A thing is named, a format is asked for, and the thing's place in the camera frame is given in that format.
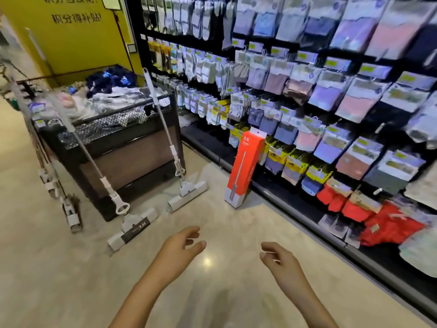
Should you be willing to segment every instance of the forearm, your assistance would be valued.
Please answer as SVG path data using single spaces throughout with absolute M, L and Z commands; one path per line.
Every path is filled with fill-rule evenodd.
M 339 328 L 312 289 L 311 292 L 302 295 L 294 304 L 309 328 Z
M 163 289 L 153 274 L 145 272 L 124 300 L 108 328 L 144 328 L 150 311 Z

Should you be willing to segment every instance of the display bin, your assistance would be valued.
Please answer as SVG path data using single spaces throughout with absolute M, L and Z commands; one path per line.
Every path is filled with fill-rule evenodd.
M 41 80 L 50 82 L 50 86 L 55 84 L 55 87 L 70 85 L 105 68 L 107 67 L 30 79 L 19 84 L 34 99 L 41 89 Z M 137 81 L 144 82 L 144 78 L 137 75 Z M 158 83 L 154 85 L 164 93 L 158 100 L 181 164 L 185 168 L 175 94 Z M 159 114 L 154 111 L 149 90 L 140 88 L 140 91 L 145 95 L 145 101 L 72 122 L 77 135 L 103 175 L 126 202 L 174 177 L 176 171 L 163 125 Z M 33 120 L 33 126 L 46 149 L 69 172 L 103 218 L 106 221 L 115 218 L 115 205 L 74 135 L 58 119 L 43 122 Z

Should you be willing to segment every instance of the finger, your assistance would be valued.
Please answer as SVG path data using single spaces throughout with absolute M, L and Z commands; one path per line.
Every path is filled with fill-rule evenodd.
M 265 264 L 267 268 L 271 271 L 273 275 L 277 272 L 277 270 L 280 268 L 280 265 L 276 264 L 276 262 L 265 252 L 259 253 L 259 258 Z
M 281 254 L 284 254 L 287 252 L 287 250 L 285 248 L 283 248 L 281 245 L 279 245 L 276 242 L 262 242 L 261 248 L 263 249 L 263 251 L 266 251 L 266 252 L 277 253 L 279 258 L 281 257 Z
M 272 260 L 279 260 L 279 256 L 277 253 L 266 252 L 266 255 L 268 255 Z
M 187 228 L 179 231 L 178 234 L 183 235 L 184 238 L 190 238 L 189 236 L 192 233 L 197 233 L 199 232 L 199 230 L 200 230 L 199 226 L 188 226 Z
M 202 251 L 206 248 L 206 241 L 200 241 L 194 244 L 191 248 L 188 248 L 186 251 L 190 256 L 190 261 L 193 260 L 197 255 L 202 253 Z
M 187 238 L 199 238 L 199 237 L 200 237 L 199 233 L 192 233 L 192 234 L 188 235 Z

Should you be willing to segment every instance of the tile floor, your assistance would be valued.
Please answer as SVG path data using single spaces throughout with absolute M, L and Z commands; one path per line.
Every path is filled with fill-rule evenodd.
M 0 327 L 105 328 L 166 237 L 201 226 L 206 250 L 159 297 L 147 328 L 306 327 L 258 253 L 261 241 L 294 252 L 342 328 L 424 328 L 393 300 L 254 193 L 233 209 L 223 200 L 228 175 L 184 148 L 188 174 L 210 189 L 174 214 L 166 201 L 177 182 L 132 203 L 154 204 L 160 218 L 112 257 L 106 239 L 120 219 L 106 223 L 62 168 L 64 186 L 82 199 L 84 230 L 69 232 L 60 204 L 49 197 L 21 115 L 0 100 Z

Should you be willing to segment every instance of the yellow wall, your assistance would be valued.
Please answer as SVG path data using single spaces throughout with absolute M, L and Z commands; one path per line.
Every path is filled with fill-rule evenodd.
M 26 27 L 55 73 L 116 63 L 130 69 L 112 11 L 105 9 L 101 0 L 0 0 L 0 9 L 45 75 L 49 75 L 48 69 L 28 38 Z M 132 43 L 123 12 L 116 13 L 125 42 Z M 130 56 L 135 72 L 142 74 L 138 53 Z

